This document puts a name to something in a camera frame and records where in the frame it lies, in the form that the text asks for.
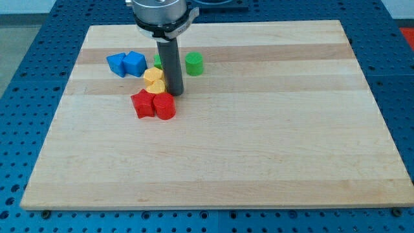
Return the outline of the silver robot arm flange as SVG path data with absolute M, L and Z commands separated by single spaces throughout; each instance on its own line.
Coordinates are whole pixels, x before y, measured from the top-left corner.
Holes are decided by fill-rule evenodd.
M 169 43 L 184 33 L 199 16 L 199 7 L 186 0 L 125 0 L 139 31 L 158 43 Z

